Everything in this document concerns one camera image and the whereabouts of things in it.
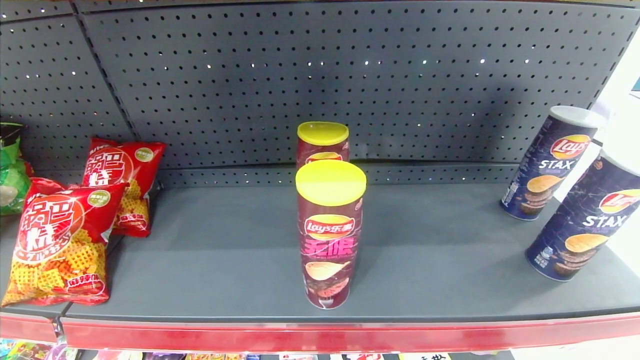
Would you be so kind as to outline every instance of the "dark blue stax can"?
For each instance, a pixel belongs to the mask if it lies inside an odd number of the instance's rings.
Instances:
[[[520,220],[536,220],[605,123],[593,111],[552,107],[500,201],[502,208]]]
[[[640,159],[629,151],[605,147],[569,191],[525,251],[539,273],[569,281],[640,206]]]

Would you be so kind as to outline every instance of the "barcode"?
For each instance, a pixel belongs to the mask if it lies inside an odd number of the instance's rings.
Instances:
[[[511,185],[509,186],[509,188],[507,189],[507,193],[504,194],[504,196],[502,197],[502,203],[506,206],[507,204],[509,204],[509,201],[511,201],[511,198],[513,197],[513,194],[516,193],[516,190],[518,190],[518,183],[516,183],[515,181],[513,183],[511,183]]]

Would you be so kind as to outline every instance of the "green snack bag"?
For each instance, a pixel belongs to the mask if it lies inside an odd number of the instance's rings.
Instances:
[[[0,167],[11,165],[20,156],[20,129],[22,125],[0,122]]]
[[[0,215],[21,213],[31,186],[30,166],[19,158],[21,129],[20,124],[0,123]]]
[[[24,197],[31,186],[22,159],[0,168],[0,215],[22,212]]]

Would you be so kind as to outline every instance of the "perforated metal panel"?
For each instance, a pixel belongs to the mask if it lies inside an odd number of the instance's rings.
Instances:
[[[302,3],[86,16],[163,166],[287,163],[339,121],[353,158],[519,161],[548,108],[590,106],[640,12],[560,3]]]
[[[0,1],[0,22],[72,13],[66,1]]]
[[[283,0],[280,2],[295,2],[297,0]],[[613,4],[617,6],[637,6],[640,0],[566,0],[576,1],[580,3],[596,3],[596,4]],[[109,10],[122,10],[129,8],[148,8],[153,6],[179,6],[187,4],[206,4],[206,3],[273,3],[274,0],[259,1],[259,0],[114,0],[114,1],[91,1],[91,0],[77,0],[78,8],[82,12],[101,12]]]
[[[379,184],[465,184],[507,183],[518,165],[495,163],[447,164],[361,164],[370,185]],[[82,181],[82,171],[46,171],[38,175],[74,184]],[[218,186],[292,186],[296,169],[290,166],[160,170],[157,180],[165,188]]]
[[[0,113],[28,125],[37,170],[84,168],[92,135],[132,138],[73,16],[4,23],[0,36]]]

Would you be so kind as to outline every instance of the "lay's canister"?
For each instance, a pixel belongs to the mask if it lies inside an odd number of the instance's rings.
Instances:
[[[502,208],[520,220],[536,220],[605,123],[593,111],[553,106],[500,200]]]
[[[526,250],[530,264],[569,281],[640,206],[640,158],[605,147]]]
[[[300,256],[307,298],[335,309],[349,296],[367,177],[354,164],[312,161],[296,173]]]
[[[310,121],[298,126],[296,166],[317,160],[349,161],[349,128],[337,122]]]

